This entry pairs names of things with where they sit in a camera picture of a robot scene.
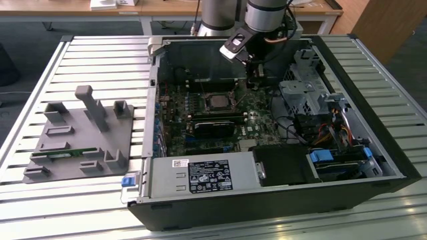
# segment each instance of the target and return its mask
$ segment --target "floor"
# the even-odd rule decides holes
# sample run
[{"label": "floor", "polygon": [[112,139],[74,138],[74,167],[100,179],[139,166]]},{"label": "floor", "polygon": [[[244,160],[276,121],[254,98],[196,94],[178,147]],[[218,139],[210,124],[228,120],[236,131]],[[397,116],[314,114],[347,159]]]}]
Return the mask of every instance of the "floor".
[{"label": "floor", "polygon": [[[191,23],[174,22],[166,29],[152,23],[155,35],[175,35],[190,32]],[[22,73],[19,82],[0,87],[0,145],[7,138],[31,92],[63,35],[108,36],[142,35],[139,22],[55,22],[54,30],[46,31],[40,22],[2,22],[0,43]],[[427,18],[393,58],[387,69],[399,80],[422,107],[427,110]]]}]

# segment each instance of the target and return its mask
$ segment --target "power supply label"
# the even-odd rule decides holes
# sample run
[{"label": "power supply label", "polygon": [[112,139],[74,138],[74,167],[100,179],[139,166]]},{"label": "power supply label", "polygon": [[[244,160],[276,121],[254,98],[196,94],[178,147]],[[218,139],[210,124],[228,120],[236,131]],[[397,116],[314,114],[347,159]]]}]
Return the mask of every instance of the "power supply label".
[{"label": "power supply label", "polygon": [[232,190],[228,160],[190,162],[188,181],[192,194]]}]

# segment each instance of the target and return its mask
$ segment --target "metal slotted platform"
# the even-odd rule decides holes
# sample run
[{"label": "metal slotted platform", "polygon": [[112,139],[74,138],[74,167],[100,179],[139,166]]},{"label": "metal slotted platform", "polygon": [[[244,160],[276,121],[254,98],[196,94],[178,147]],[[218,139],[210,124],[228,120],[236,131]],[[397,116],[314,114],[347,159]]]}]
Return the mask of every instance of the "metal slotted platform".
[{"label": "metal slotted platform", "polygon": [[[23,184],[48,102],[82,108],[78,85],[104,106],[136,107],[130,171],[142,168],[150,64],[146,36],[88,36],[62,42],[0,150],[2,239],[419,239],[427,238],[427,117],[358,40],[323,36],[378,116],[425,177],[351,210],[150,232],[122,203],[120,176]],[[339,91],[339,84],[333,81]]]}]

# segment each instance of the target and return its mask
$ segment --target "gray plastic stand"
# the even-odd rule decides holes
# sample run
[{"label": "gray plastic stand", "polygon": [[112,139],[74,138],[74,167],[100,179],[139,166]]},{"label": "gray plastic stand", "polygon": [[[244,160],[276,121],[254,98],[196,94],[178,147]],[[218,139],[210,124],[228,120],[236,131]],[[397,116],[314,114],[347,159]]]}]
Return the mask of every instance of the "gray plastic stand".
[{"label": "gray plastic stand", "polygon": [[62,102],[47,104],[47,123],[24,171],[26,184],[128,171],[134,106],[115,101],[114,106],[103,107],[92,91],[90,85],[75,90],[87,109],[68,110]]}]

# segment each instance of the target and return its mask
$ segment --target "green circuit board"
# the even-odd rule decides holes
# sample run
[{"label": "green circuit board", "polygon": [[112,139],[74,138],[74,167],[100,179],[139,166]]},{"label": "green circuit board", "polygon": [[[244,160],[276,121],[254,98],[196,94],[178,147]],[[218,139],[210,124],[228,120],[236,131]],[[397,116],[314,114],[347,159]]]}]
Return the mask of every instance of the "green circuit board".
[{"label": "green circuit board", "polygon": [[[223,94],[232,97],[234,107],[224,112],[244,112],[247,121],[238,124],[231,137],[222,139],[195,139],[188,134],[187,116],[204,114],[207,110],[206,96]],[[240,152],[239,141],[254,140],[258,145],[280,144],[282,138],[278,126],[272,120],[268,108],[271,96],[264,89],[247,89],[244,80],[238,81],[232,92],[190,93],[184,86],[168,86],[163,102],[163,122],[166,126],[167,155],[170,157]]]}]

